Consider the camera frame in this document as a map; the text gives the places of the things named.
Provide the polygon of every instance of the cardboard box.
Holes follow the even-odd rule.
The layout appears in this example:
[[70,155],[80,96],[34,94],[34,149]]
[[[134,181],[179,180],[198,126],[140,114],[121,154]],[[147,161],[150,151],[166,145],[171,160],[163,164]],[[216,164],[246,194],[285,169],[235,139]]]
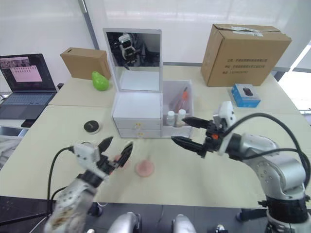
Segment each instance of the cardboard box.
[[231,92],[238,107],[255,108],[260,102],[251,84],[235,84]]
[[291,41],[271,26],[213,24],[201,73],[208,86],[261,85]]
[[93,71],[99,72],[107,79],[111,77],[106,51],[69,48],[60,56],[74,78],[91,80]]

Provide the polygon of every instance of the green pear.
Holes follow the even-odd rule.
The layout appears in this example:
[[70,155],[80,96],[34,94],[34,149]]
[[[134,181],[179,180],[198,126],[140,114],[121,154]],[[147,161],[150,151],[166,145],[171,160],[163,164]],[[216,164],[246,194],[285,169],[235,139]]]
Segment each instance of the green pear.
[[105,76],[101,75],[97,71],[92,72],[92,80],[93,86],[99,91],[105,91],[109,87],[109,81],[107,78],[105,78]]

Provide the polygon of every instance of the small bottle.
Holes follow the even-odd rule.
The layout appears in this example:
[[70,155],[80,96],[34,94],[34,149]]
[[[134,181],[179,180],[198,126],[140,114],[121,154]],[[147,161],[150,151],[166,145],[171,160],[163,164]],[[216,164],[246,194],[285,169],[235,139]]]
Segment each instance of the small bottle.
[[177,117],[177,121],[176,121],[176,127],[183,127],[185,125],[185,123],[182,121],[182,119],[184,119],[186,116],[186,110],[185,109],[180,109],[178,111],[178,117]]
[[174,126],[174,124],[175,124],[175,112],[168,111],[167,118],[166,118],[166,124],[168,126]]

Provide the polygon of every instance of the robotic arm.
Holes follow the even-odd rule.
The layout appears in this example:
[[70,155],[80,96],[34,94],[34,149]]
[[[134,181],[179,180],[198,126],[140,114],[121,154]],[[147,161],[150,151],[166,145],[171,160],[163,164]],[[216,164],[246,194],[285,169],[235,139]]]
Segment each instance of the robotic arm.
[[125,146],[117,161],[109,161],[103,152],[109,147],[112,137],[103,140],[97,147],[90,143],[75,144],[73,153],[78,163],[86,169],[62,191],[55,210],[45,225],[46,233],[76,232],[84,230],[85,218],[90,209],[97,187],[108,179],[118,167],[123,167],[131,155],[133,143]]
[[205,128],[206,138],[203,144],[192,142],[185,137],[172,137],[181,147],[199,154],[206,152],[227,153],[229,158],[250,166],[260,180],[267,200],[259,202],[268,207],[267,232],[309,233],[311,216],[307,212],[304,180],[306,172],[293,157],[283,152],[274,152],[261,156],[265,151],[278,149],[269,138],[244,133],[242,135],[225,131],[236,122],[232,103],[224,102],[213,115],[214,120],[188,117],[183,121],[196,128]]

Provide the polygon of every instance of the small blue box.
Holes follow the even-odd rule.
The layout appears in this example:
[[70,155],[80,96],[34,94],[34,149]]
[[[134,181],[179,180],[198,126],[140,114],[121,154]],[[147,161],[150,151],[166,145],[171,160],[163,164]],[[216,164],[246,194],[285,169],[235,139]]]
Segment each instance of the small blue box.
[[231,92],[238,107],[255,108],[260,102],[251,84],[235,84]]

